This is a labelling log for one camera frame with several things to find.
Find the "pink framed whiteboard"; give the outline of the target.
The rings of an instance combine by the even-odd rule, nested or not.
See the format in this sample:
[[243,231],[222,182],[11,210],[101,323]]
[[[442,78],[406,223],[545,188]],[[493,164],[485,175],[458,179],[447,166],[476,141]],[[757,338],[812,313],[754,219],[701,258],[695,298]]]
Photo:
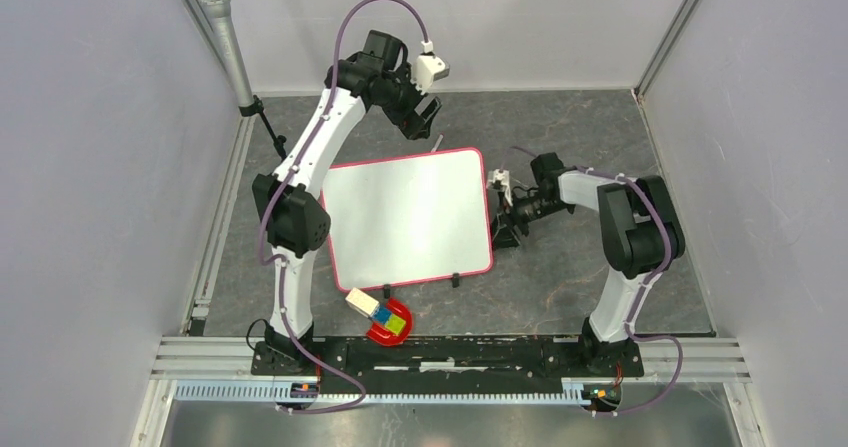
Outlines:
[[494,265],[476,148],[335,165],[321,201],[342,292],[479,275]]

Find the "silver microphone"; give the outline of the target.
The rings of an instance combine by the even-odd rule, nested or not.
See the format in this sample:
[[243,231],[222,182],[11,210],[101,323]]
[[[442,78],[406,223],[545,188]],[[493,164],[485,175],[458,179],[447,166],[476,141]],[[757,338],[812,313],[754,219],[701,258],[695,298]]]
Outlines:
[[234,90],[243,117],[256,114],[256,100],[249,82],[246,66],[232,19],[231,0],[200,0],[213,29],[223,64]]

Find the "red whiteboard marker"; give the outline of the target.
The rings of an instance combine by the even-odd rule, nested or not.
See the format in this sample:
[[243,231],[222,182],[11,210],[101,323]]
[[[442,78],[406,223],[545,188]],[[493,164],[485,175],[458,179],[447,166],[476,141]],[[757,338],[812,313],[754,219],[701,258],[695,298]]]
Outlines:
[[437,137],[437,139],[436,139],[436,141],[435,141],[430,152],[436,152],[439,149],[439,147],[441,146],[443,139],[444,139],[444,135],[440,133],[438,135],[438,137]]

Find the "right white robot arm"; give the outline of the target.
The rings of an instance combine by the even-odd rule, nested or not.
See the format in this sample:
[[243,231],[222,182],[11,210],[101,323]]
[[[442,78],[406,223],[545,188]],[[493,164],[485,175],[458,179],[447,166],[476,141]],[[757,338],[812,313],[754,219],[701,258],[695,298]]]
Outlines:
[[554,153],[531,162],[535,186],[511,184],[505,169],[487,175],[498,197],[490,224],[495,250],[515,248],[532,222],[582,207],[597,213],[609,265],[604,288],[585,319],[577,348],[580,367],[602,375],[634,355],[634,327],[653,284],[685,251],[685,238],[664,179],[630,177],[595,168],[567,167]]

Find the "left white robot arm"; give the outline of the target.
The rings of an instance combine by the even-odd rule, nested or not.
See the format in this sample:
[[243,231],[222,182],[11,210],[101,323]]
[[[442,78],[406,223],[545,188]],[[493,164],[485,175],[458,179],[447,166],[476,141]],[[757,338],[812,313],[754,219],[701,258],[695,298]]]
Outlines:
[[312,272],[317,250],[327,240],[330,214],[319,197],[329,168],[355,126],[373,107],[408,140],[426,139],[441,101],[426,107],[433,84],[448,76],[449,64],[431,40],[415,59],[399,38],[372,30],[364,47],[328,69],[319,104],[304,132],[270,174],[252,182],[260,217],[261,247],[270,246],[275,267],[274,308],[263,334],[278,364],[290,374],[314,361]]

